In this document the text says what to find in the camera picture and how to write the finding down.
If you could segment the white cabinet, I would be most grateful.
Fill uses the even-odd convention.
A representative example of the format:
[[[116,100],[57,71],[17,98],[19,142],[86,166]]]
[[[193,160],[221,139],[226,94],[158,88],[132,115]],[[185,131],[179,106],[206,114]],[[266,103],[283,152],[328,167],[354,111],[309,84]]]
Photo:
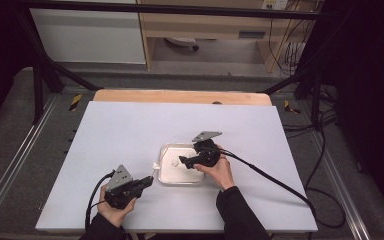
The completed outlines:
[[[146,62],[137,14],[32,9],[47,54],[59,62]]]

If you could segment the wooden table board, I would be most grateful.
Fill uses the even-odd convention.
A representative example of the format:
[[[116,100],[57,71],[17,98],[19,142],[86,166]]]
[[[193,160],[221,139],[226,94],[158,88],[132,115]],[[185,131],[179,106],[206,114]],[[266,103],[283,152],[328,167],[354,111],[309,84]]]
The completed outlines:
[[[101,89],[94,101],[271,106],[267,94],[217,91]]]

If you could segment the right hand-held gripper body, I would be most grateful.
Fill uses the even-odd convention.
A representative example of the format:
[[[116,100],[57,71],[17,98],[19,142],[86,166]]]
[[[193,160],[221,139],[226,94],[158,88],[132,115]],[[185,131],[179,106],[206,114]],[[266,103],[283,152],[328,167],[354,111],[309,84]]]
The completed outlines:
[[[212,138],[220,135],[221,132],[203,131],[192,140],[193,148],[197,153],[192,160],[193,164],[213,167],[218,162],[220,150]]]

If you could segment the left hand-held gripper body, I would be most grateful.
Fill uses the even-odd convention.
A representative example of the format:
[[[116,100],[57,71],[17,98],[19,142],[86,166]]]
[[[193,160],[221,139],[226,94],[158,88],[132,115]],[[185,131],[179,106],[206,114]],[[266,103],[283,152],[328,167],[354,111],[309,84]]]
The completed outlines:
[[[134,180],[123,165],[119,165],[107,184],[104,198],[112,208],[125,209],[133,198],[140,198],[143,184]]]

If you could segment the white power strip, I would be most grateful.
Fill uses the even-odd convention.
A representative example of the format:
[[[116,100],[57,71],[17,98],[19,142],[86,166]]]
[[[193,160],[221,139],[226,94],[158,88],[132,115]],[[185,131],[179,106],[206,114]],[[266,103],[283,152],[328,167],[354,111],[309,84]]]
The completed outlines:
[[[284,10],[288,0],[263,0],[262,8],[268,10]]]

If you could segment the aluminium floor rail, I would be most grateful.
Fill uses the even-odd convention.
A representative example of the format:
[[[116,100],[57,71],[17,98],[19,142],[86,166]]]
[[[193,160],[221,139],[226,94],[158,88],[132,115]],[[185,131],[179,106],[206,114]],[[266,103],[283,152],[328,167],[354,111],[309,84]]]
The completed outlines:
[[[21,146],[18,148],[16,154],[12,158],[9,166],[0,179],[0,205],[2,204],[6,194],[8,193],[11,185],[13,184],[16,176],[21,170],[25,160],[27,159],[32,147],[34,146],[37,138],[39,137],[42,129],[46,125],[54,107],[59,98],[59,94],[52,94],[43,108],[43,115],[39,120],[32,125],[27,136],[24,138]]]
[[[371,240],[366,225],[345,185],[345,181],[342,179],[337,167],[335,166],[327,146],[324,145],[325,141],[323,140],[322,134],[320,132],[313,132],[312,137],[322,155],[322,165],[330,180],[333,191],[335,192],[335,195],[344,210],[348,226],[354,236],[354,239]]]

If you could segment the white work board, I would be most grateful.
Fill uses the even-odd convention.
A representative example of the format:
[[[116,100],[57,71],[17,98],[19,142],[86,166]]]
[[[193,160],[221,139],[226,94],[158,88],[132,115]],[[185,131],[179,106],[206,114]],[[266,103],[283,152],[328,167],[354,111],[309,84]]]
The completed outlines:
[[[267,230],[317,231],[275,107],[98,101],[87,106],[37,229],[83,231],[105,174],[124,165],[134,178],[148,176],[163,145],[188,143],[202,131],[221,132],[215,141],[235,154],[235,183]]]

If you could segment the person's left hand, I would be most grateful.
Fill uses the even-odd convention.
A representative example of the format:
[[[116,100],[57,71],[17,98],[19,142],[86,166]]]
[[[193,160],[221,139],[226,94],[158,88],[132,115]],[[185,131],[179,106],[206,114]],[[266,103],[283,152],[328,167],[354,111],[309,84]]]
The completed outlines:
[[[120,227],[126,216],[134,210],[137,199],[133,198],[124,209],[112,208],[105,201],[105,190],[106,186],[103,185],[100,188],[100,199],[97,206],[98,213],[115,227]]]

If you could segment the person's right hand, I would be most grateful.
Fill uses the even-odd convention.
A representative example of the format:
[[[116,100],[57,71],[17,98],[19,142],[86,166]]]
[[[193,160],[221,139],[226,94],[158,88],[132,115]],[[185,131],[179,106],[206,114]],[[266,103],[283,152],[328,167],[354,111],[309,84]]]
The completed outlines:
[[[218,162],[213,167],[207,167],[202,164],[194,164],[193,167],[209,175],[222,191],[235,185],[230,162],[224,154],[220,155]]]

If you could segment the square metal tray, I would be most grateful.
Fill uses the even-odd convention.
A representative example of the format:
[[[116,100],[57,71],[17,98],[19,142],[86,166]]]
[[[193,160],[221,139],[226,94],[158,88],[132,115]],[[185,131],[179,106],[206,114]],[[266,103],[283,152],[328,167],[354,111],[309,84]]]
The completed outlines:
[[[179,160],[179,156],[195,157],[192,144],[166,144],[160,150],[159,164],[161,170],[158,179],[168,185],[191,185],[199,184],[204,179],[204,174],[195,169],[187,169],[185,164]],[[173,167],[173,160],[179,160],[179,165]]]

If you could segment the light wooden desk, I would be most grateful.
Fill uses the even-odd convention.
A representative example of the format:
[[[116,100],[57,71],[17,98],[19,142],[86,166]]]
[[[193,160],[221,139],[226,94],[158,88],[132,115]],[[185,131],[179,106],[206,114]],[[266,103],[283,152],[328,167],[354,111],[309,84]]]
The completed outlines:
[[[188,5],[204,7],[246,8],[261,10],[263,0],[137,0],[139,4]],[[310,0],[288,0],[284,10],[310,12]],[[266,70],[277,68],[283,47],[288,42],[304,42],[308,32],[296,20],[257,19],[201,15],[139,15],[145,59],[152,65],[155,40],[158,38],[246,39],[257,43]]]

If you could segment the office chair caster base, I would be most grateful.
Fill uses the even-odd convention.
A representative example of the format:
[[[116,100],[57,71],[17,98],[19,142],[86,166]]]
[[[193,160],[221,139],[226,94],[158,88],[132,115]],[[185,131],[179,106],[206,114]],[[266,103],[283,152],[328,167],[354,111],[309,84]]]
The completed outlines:
[[[190,47],[193,51],[198,51],[199,46],[193,38],[167,38],[167,41],[182,47]]]

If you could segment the yellow black hazard tape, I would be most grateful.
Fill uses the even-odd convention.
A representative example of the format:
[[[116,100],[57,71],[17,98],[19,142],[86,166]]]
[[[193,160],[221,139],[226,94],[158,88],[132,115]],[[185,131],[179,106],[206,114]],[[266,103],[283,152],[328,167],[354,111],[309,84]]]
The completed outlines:
[[[70,104],[69,111],[75,111],[81,98],[82,98],[82,94],[77,94],[76,96],[74,96],[74,98]]]
[[[291,107],[290,102],[288,100],[284,100],[284,111],[291,112],[294,114],[301,114],[301,111],[299,109],[294,109]]]

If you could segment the black metal frame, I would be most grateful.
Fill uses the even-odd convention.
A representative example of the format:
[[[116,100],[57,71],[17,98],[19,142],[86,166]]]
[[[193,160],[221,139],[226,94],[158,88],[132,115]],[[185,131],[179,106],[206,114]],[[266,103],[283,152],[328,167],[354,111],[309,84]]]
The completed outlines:
[[[39,120],[43,113],[39,109],[39,84],[43,78],[50,90],[61,92],[63,84],[58,76],[61,73],[80,86],[88,90],[100,90],[96,86],[77,76],[70,70],[56,63],[48,56],[40,40],[39,34],[33,30],[35,24],[30,24],[26,19],[26,12],[33,9],[51,10],[74,10],[74,11],[95,11],[95,12],[122,12],[122,13],[146,13],[146,14],[170,14],[170,15],[201,15],[201,16],[223,16],[241,18],[268,18],[268,19],[302,19],[302,20],[323,20],[330,17],[329,14],[317,12],[299,12],[286,10],[253,10],[246,8],[223,8],[204,6],[181,6],[181,5],[156,5],[156,4],[129,4],[129,3],[108,3],[108,2],[84,2],[84,1],[56,1],[56,0],[15,0],[13,9],[19,11],[17,21],[22,26],[30,44],[38,57],[38,63],[33,67],[35,82],[35,121]]]

